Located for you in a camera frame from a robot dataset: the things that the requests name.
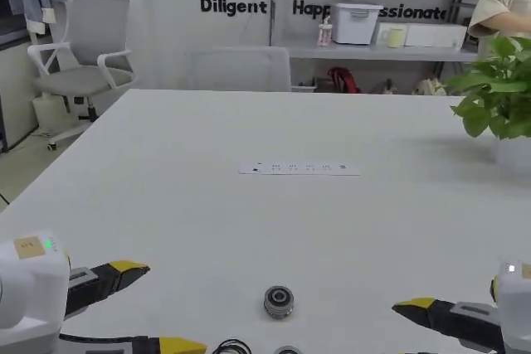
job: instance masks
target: person's arm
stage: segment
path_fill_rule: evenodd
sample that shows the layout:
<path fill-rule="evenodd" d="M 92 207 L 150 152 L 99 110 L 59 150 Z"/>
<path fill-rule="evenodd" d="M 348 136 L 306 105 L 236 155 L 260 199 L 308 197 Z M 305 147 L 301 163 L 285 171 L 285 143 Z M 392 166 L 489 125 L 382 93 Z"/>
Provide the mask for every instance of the person's arm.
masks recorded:
<path fill-rule="evenodd" d="M 494 35 L 498 31 L 531 32 L 531 19 L 509 10 L 511 0 L 479 0 L 472 15 L 469 33 L 475 37 Z"/>
<path fill-rule="evenodd" d="M 521 17 L 513 12 L 502 12 L 480 23 L 492 31 L 531 33 L 531 17 Z"/>

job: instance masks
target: white plant pot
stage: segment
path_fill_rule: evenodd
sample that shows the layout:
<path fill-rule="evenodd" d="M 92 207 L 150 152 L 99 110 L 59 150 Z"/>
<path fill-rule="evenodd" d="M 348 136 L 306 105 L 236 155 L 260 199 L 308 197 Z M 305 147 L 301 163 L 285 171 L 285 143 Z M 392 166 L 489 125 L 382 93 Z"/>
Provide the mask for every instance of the white plant pot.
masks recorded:
<path fill-rule="evenodd" d="M 507 138 L 494 144 L 496 162 L 512 173 L 531 176 L 531 138 Z"/>

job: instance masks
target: person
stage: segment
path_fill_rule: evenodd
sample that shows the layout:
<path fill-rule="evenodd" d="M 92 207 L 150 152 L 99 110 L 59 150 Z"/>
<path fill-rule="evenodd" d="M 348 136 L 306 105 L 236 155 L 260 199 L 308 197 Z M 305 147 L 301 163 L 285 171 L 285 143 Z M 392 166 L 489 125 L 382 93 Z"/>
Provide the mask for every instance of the person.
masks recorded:
<path fill-rule="evenodd" d="M 531 0 L 479 0 L 468 32 L 480 39 L 480 58 L 489 55 L 494 35 L 531 37 Z"/>

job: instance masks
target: chair backrest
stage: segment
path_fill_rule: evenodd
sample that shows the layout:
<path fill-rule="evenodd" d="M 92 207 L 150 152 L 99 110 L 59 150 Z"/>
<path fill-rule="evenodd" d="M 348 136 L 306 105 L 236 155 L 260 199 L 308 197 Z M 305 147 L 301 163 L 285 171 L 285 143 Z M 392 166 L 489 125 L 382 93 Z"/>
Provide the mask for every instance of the chair backrest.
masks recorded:
<path fill-rule="evenodd" d="M 193 90 L 291 91 L 290 56 L 284 47 L 213 47 L 189 53 Z"/>
<path fill-rule="evenodd" d="M 81 65 L 97 65 L 101 54 L 125 50 L 129 0 L 73 0 L 67 38 Z M 131 71 L 125 57 L 108 59 L 112 68 Z"/>

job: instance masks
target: chair armrest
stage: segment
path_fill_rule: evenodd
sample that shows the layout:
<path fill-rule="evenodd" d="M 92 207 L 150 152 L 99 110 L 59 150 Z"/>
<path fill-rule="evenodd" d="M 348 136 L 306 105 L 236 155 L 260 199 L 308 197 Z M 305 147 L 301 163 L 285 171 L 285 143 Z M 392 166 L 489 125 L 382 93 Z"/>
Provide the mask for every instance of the chair armrest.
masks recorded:
<path fill-rule="evenodd" d="M 49 75 L 50 72 L 48 70 L 50 69 L 51 63 L 55 60 L 57 57 L 57 52 L 60 49 L 68 49 L 70 50 L 70 43 L 67 41 L 62 43 L 47 43 L 45 45 L 33 45 L 29 46 L 27 48 L 27 54 L 29 55 L 30 59 L 33 61 L 33 63 L 37 66 L 39 69 L 39 72 L 43 75 Z M 41 53 L 43 51 L 49 51 L 53 50 L 53 53 L 51 53 L 50 58 L 44 65 L 42 63 Z"/>
<path fill-rule="evenodd" d="M 131 53 L 131 50 L 125 49 L 124 51 L 119 51 L 117 53 L 109 54 L 100 54 L 98 56 L 98 68 L 100 68 L 101 73 L 103 74 L 105 80 L 112 89 L 117 89 L 118 86 L 114 82 L 113 76 L 110 74 L 109 67 L 107 66 L 107 59 L 113 57 L 123 57 Z"/>

